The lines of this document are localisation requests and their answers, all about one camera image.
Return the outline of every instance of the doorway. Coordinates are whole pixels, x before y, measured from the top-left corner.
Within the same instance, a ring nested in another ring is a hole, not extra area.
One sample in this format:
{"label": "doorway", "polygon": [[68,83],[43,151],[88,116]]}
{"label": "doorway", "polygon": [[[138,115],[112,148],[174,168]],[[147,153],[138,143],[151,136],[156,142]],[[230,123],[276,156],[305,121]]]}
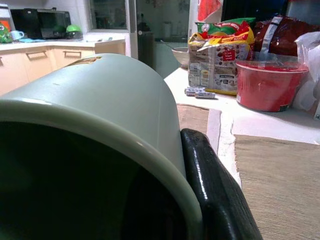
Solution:
{"label": "doorway", "polygon": [[187,47],[189,0],[136,0],[138,59],[165,78],[180,64],[171,48]]}

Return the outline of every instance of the kitchen cabinet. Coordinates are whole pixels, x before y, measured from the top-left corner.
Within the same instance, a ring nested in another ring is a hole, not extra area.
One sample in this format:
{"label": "kitchen cabinet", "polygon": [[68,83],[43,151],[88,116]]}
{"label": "kitchen cabinet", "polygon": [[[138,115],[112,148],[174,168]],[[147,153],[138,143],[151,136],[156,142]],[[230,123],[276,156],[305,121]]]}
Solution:
{"label": "kitchen cabinet", "polygon": [[28,83],[22,53],[19,50],[0,52],[0,95]]}
{"label": "kitchen cabinet", "polygon": [[53,71],[49,50],[48,47],[33,47],[23,51],[22,58],[29,82]]}
{"label": "kitchen cabinet", "polygon": [[95,54],[93,47],[54,47],[56,69],[63,68],[79,59]]}
{"label": "kitchen cabinet", "polygon": [[0,44],[0,96],[79,59],[125,51],[124,39]]}

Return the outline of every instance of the window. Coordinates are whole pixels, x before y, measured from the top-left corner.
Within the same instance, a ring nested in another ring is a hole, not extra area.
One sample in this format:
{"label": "window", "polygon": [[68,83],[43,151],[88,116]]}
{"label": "window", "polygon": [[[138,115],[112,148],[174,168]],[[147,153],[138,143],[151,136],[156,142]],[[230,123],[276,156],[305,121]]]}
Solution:
{"label": "window", "polygon": [[127,30],[126,0],[90,0],[92,29]]}

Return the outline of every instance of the red plastic container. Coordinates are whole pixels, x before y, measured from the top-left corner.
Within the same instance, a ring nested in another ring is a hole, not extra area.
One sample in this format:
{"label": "red plastic container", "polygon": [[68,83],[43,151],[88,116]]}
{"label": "red plastic container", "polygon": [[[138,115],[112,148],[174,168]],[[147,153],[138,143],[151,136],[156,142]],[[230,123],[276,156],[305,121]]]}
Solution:
{"label": "red plastic container", "polygon": [[279,64],[237,61],[237,101],[263,112],[285,111],[295,97],[297,87],[308,68],[297,62]]}

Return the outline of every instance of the placemat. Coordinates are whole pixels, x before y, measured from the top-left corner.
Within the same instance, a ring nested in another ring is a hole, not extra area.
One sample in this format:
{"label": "placemat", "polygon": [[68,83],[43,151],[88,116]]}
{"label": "placemat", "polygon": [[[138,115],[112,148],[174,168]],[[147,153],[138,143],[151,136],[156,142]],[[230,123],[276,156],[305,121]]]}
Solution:
{"label": "placemat", "polygon": [[177,104],[180,129],[194,129],[206,134],[212,149],[217,153],[220,136],[221,111],[187,104]]}
{"label": "placemat", "polygon": [[320,146],[235,136],[242,190],[264,240],[320,239]]}

